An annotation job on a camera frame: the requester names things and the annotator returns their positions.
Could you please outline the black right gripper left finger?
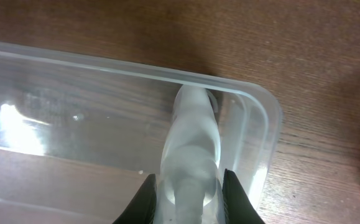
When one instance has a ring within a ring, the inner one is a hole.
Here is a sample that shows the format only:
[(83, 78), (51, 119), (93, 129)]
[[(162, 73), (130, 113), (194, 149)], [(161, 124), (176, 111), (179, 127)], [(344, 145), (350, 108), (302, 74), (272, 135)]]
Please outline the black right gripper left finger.
[(149, 174), (113, 224), (152, 224), (157, 203), (156, 175)]

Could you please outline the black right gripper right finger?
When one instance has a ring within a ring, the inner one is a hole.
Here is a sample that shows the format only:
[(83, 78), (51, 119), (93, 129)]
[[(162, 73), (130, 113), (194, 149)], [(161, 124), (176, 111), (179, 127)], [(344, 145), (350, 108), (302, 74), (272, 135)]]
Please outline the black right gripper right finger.
[(226, 224), (265, 224), (231, 170), (224, 171), (222, 192)]

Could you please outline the white clear-cap spray bottle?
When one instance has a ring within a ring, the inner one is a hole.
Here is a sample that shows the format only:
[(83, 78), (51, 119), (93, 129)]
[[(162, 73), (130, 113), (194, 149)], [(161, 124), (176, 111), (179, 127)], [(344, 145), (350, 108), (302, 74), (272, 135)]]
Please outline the white clear-cap spray bottle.
[(220, 157), (207, 90), (182, 86), (162, 153), (154, 223), (224, 223)]

